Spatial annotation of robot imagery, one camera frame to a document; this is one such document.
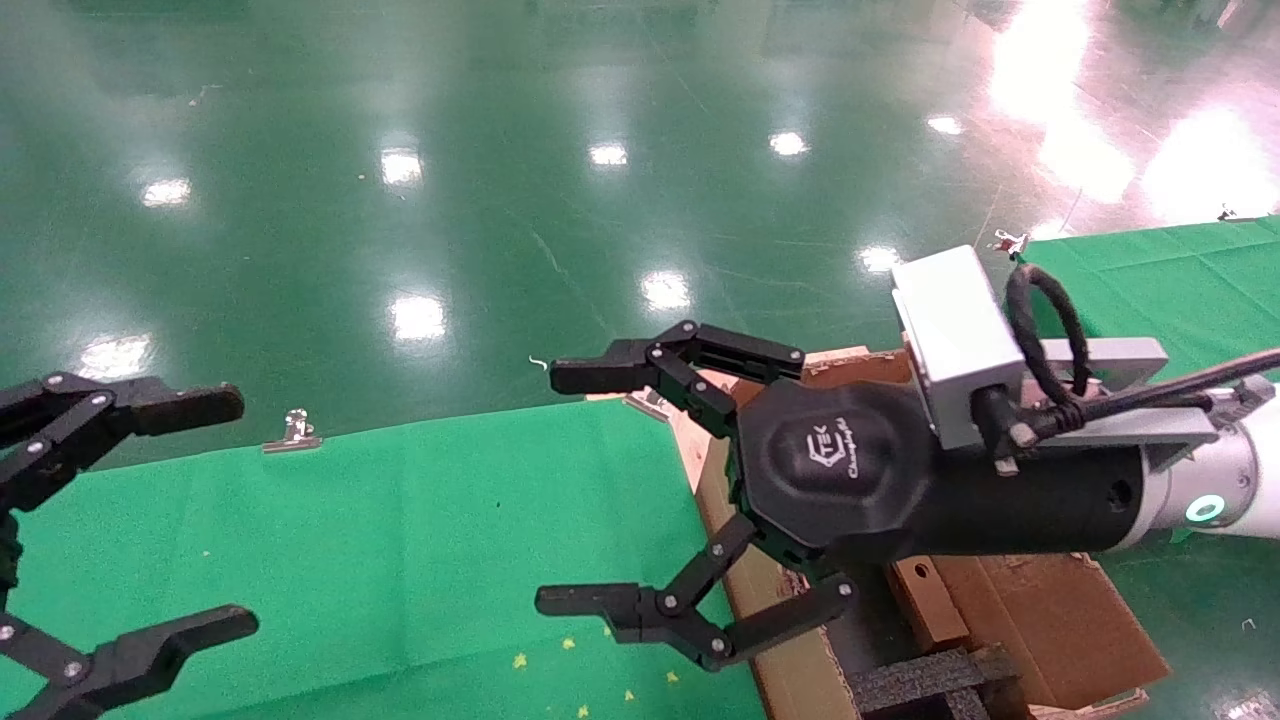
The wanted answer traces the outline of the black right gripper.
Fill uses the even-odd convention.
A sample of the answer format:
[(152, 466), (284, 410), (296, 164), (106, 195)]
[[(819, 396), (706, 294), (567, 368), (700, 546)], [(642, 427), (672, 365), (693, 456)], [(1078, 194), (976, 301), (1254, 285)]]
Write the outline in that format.
[[(710, 436), (730, 438), (730, 497), (740, 514), (668, 585), (541, 585), (535, 610), (600, 618), (620, 644), (667, 644), (718, 673), (833, 621), (856, 601), (854, 582), (836, 574), (716, 625), (698, 606), (753, 544), (818, 577), (920, 555), (1100, 553), (1121, 546), (1137, 524), (1146, 468), (1135, 447), (1053, 451), (1001, 477), (980, 451), (941, 447), (916, 391), (804, 386), (792, 382), (804, 361), (800, 348), (684, 320), (654, 338), (614, 340), (595, 357), (550, 363), (559, 395), (654, 389)], [(767, 387), (739, 410), (701, 369)]]

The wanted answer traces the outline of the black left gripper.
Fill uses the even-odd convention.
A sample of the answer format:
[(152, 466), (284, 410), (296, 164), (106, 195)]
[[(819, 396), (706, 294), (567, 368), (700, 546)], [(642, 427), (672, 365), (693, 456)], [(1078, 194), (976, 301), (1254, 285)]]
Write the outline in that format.
[[(32, 512), (132, 436), (155, 437), (237, 421), (236, 386), (173, 389), (156, 377), (101, 382), (51, 374), (1, 392), (3, 511)], [(0, 610), (19, 584), (19, 523), (3, 515)], [(168, 692), (197, 652), (256, 633), (256, 614), (225, 605), (127, 632), (84, 653), (1, 615), (3, 656), (46, 684), (9, 719), (99, 719)]]

